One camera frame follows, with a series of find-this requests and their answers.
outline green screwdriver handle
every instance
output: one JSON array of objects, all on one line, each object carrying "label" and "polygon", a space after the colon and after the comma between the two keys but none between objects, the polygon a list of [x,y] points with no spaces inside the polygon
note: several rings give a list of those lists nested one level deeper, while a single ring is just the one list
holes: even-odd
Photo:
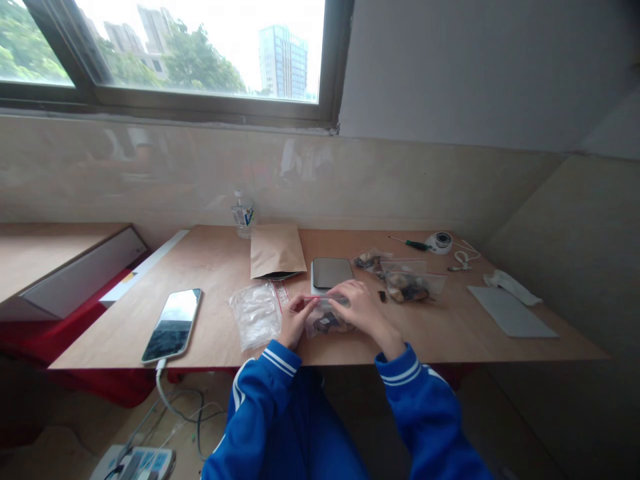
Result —
[{"label": "green screwdriver handle", "polygon": [[408,246],[415,248],[416,250],[428,250],[429,247],[427,245],[425,245],[424,243],[420,243],[420,242],[414,242],[411,240],[407,240],[405,242]]}]

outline window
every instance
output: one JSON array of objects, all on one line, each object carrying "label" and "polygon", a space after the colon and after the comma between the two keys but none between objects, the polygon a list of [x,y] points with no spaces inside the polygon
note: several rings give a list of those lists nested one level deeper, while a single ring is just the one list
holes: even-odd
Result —
[{"label": "window", "polygon": [[337,124],[353,0],[0,1],[2,106]]},{"label": "window", "polygon": [[0,80],[73,85],[21,1],[0,7]]}]

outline white cable coil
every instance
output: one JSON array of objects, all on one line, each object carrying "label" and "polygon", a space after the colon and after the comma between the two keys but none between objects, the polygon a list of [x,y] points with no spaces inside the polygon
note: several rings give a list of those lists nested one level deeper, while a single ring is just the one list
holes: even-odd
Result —
[{"label": "white cable coil", "polygon": [[465,247],[464,245],[460,245],[459,243],[455,243],[454,245],[460,247],[460,248],[464,248],[465,250],[469,250],[471,252],[476,253],[475,257],[470,257],[469,254],[465,251],[462,250],[458,250],[457,252],[455,252],[453,254],[454,258],[456,260],[458,260],[458,262],[460,263],[460,267],[449,267],[447,270],[449,271],[469,271],[472,270],[472,268],[469,266],[469,262],[471,260],[476,260],[478,258],[480,258],[482,255],[480,255],[480,252],[478,252],[478,250],[476,250],[475,248],[473,248],[469,242],[467,242],[466,240],[463,240],[464,243],[467,244],[467,246]]}]

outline white cloth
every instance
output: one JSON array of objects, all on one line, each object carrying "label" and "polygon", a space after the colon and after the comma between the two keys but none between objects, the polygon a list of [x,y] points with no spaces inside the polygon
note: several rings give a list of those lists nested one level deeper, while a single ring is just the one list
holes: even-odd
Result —
[{"label": "white cloth", "polygon": [[494,270],[493,275],[483,275],[488,287],[502,287],[528,307],[532,307],[542,302],[529,290],[524,288],[518,280],[502,270]]}]

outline window frame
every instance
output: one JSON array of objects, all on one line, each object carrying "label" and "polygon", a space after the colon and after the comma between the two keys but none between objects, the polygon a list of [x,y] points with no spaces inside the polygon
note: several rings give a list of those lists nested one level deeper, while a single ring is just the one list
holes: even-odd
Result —
[{"label": "window frame", "polygon": [[112,82],[111,73],[74,0],[23,2],[75,87],[0,81],[0,107],[195,123],[337,128],[354,0],[325,0],[318,104],[104,86]]}]

